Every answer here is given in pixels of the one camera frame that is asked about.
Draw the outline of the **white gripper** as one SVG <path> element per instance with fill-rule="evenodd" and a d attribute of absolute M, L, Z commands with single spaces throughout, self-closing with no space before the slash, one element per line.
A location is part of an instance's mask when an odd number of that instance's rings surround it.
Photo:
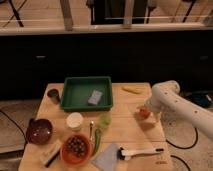
<path fill-rule="evenodd" d="M 163 107 L 162 103 L 159 100 L 151 97 L 146 101 L 145 105 L 150 111 L 153 112 L 150 115 L 151 123 L 152 124 L 159 123 L 161 120 L 161 114 L 159 112 L 162 111 L 162 107 Z"/>

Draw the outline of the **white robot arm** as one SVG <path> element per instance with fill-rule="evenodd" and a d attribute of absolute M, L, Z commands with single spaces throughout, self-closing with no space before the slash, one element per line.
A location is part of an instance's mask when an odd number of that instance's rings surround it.
<path fill-rule="evenodd" d="M 151 97 L 145 103 L 151 112 L 157 115 L 164 107 L 169 107 L 213 141 L 213 113 L 182 98 L 176 81 L 154 84 L 151 92 Z"/>

